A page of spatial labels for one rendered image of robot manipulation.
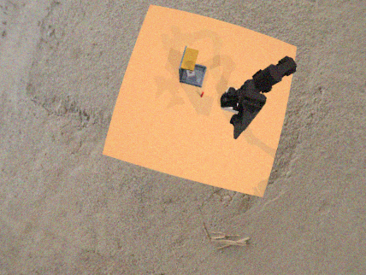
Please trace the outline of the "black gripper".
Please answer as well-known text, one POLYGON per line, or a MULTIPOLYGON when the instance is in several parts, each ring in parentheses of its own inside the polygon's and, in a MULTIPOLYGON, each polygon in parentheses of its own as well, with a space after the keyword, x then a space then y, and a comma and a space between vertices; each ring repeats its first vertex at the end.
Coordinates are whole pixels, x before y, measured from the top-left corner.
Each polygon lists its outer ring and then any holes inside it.
POLYGON ((233 124, 233 138, 237 139, 242 131, 246 130, 246 127, 254 120, 258 113, 263 109, 263 105, 266 104, 267 97, 260 92, 254 90, 244 90, 243 95, 240 98, 240 102, 235 109, 239 111, 238 114, 234 114, 230 120, 230 124, 233 124))

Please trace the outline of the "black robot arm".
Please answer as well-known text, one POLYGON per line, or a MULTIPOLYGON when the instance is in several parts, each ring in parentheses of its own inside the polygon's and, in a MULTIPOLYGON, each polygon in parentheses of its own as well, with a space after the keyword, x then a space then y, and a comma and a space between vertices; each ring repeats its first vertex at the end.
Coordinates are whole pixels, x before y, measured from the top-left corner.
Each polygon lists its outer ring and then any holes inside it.
POLYGON ((282 81, 284 76, 290 76, 290 74, 296 73, 296 63, 293 58, 285 56, 278 61, 276 65, 270 64, 265 69, 260 69, 251 77, 252 79, 246 80, 242 86, 235 90, 234 87, 229 87, 227 93, 225 92, 221 96, 221 108, 237 108, 237 103, 240 102, 244 90, 254 90, 256 92, 268 93, 271 91, 272 85, 276 85, 282 81))

